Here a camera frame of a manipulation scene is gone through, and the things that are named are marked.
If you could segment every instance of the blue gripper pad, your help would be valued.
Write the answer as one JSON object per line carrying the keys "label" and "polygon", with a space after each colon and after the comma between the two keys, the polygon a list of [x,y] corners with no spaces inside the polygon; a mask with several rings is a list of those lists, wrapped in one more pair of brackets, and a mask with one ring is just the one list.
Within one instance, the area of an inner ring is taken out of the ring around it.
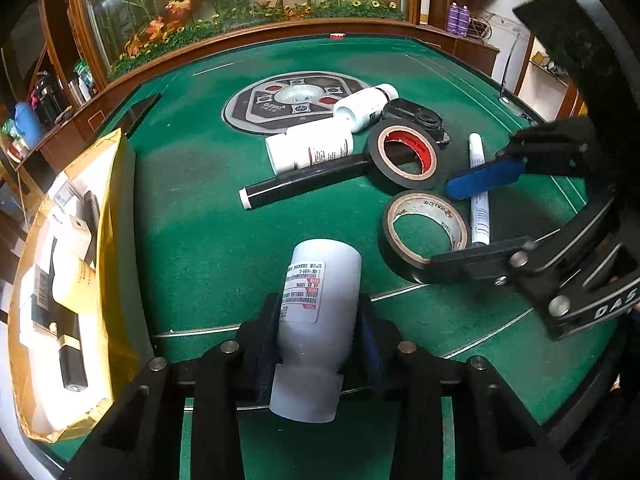
{"label": "blue gripper pad", "polygon": [[499,158],[449,179],[444,193],[452,200],[462,200],[498,186],[506,186],[519,179],[525,166],[523,160]]}

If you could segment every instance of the black container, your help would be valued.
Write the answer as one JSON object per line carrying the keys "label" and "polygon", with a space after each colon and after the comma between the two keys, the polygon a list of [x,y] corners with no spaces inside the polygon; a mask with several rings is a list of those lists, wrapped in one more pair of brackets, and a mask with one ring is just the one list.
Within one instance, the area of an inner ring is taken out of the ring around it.
{"label": "black container", "polygon": [[451,140],[442,129],[442,118],[436,112],[407,99],[391,99],[382,108],[380,120],[385,119],[404,119],[417,124],[433,137],[440,148],[444,148]]}
{"label": "black container", "polygon": [[40,78],[32,94],[36,98],[33,109],[40,123],[50,130],[56,123],[56,117],[68,107],[68,101],[55,76],[48,72],[38,72],[38,76]]}

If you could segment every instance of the tape roll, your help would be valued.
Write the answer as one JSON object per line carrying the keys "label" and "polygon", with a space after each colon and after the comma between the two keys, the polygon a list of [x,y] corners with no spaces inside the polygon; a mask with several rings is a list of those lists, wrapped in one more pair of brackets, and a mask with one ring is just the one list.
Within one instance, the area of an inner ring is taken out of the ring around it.
{"label": "tape roll", "polygon": [[[391,162],[385,153],[386,142],[402,142],[417,155],[420,173],[408,173]],[[367,150],[380,171],[386,178],[405,189],[427,190],[436,186],[441,173],[440,149],[433,137],[415,123],[403,119],[389,119],[376,124],[367,139]]]}
{"label": "tape roll", "polygon": [[422,215],[437,222],[449,237],[452,251],[466,249],[469,227],[456,208],[441,196],[410,190],[395,195],[387,203],[378,237],[382,259],[398,276],[416,283],[429,283],[430,259],[409,249],[394,228],[394,222],[404,215]]}

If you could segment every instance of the red tape core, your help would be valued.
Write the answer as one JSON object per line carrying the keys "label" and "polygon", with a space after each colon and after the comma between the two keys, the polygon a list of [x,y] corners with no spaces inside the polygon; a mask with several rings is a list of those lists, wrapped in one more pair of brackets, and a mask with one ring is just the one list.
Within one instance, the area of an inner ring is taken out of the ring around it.
{"label": "red tape core", "polygon": [[431,160],[431,152],[429,151],[428,146],[414,134],[404,130],[396,130],[386,136],[385,142],[402,142],[407,145],[409,148],[414,150],[420,160],[420,174],[429,171],[433,163]]}

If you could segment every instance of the purple spray can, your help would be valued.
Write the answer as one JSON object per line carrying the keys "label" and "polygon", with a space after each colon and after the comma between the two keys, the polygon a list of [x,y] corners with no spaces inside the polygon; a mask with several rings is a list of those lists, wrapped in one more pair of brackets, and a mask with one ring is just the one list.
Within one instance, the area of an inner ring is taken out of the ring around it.
{"label": "purple spray can", "polygon": [[460,13],[458,15],[458,30],[456,34],[459,36],[466,36],[466,32],[469,29],[469,22],[471,21],[471,12],[466,6],[460,9]]}
{"label": "purple spray can", "polygon": [[456,3],[452,3],[449,6],[449,12],[447,13],[447,28],[446,31],[451,34],[455,34],[458,30],[458,16],[460,14],[460,8]]}

